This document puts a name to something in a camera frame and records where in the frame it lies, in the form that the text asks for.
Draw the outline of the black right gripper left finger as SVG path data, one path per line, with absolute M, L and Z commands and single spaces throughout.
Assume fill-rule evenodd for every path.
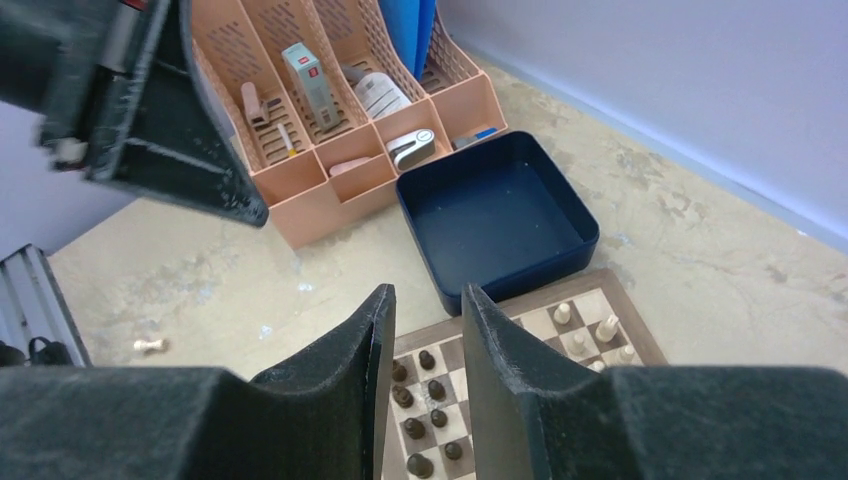
M 224 368 L 6 367 L 5 479 L 377 479 L 396 293 L 245 380 Z

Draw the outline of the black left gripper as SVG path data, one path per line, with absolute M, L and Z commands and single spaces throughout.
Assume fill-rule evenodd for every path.
M 52 169 L 262 227 L 269 208 L 191 56 L 188 1 L 4 1 L 1 100 Z

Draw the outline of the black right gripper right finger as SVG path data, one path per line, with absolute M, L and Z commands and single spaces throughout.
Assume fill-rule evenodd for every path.
M 550 478 L 843 479 L 847 380 L 807 367 L 609 367 Z

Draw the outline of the light pawn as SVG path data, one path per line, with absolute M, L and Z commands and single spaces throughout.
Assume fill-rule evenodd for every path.
M 143 340 L 139 339 L 133 343 L 133 350 L 143 355 L 161 353 L 167 351 L 169 342 L 167 339 Z

